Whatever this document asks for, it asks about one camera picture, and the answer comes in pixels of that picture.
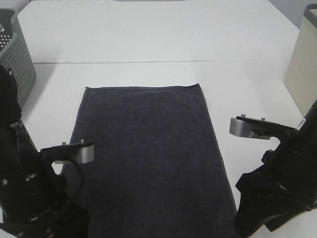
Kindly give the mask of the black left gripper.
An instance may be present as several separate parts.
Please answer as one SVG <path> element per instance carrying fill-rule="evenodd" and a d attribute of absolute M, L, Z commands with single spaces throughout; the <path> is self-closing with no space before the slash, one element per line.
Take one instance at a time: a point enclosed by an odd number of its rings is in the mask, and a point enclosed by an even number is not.
<path fill-rule="evenodd" d="M 86 238 L 89 212 L 75 204 L 84 186 L 80 164 L 94 161 L 94 144 L 62 144 L 42 149 L 17 145 L 0 155 L 0 228 L 17 238 Z M 80 181 L 72 196 L 68 183 L 52 163 L 72 164 Z"/>

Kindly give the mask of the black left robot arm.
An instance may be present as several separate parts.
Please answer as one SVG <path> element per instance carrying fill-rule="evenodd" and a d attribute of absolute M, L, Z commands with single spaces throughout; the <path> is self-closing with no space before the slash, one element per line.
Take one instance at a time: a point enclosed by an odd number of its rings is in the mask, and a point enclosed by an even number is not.
<path fill-rule="evenodd" d="M 89 212 L 75 203 L 84 187 L 81 163 L 94 159 L 93 142 L 81 141 L 37 150 L 21 120 L 17 83 L 0 70 L 0 228 L 17 238 L 86 238 Z M 68 162 L 79 173 L 72 196 L 52 164 Z"/>

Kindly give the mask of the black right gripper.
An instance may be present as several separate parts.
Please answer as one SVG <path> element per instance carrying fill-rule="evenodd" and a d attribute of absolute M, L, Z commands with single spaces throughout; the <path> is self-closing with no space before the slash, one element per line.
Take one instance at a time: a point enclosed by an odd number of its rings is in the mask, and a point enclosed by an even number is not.
<path fill-rule="evenodd" d="M 234 221 L 237 232 L 255 232 L 262 225 L 274 231 L 294 217 L 317 207 L 317 118 L 306 116 L 302 127 L 235 117 L 229 133 L 238 137 L 279 139 L 267 150 L 263 165 L 243 174 L 236 187 L 241 192 Z"/>

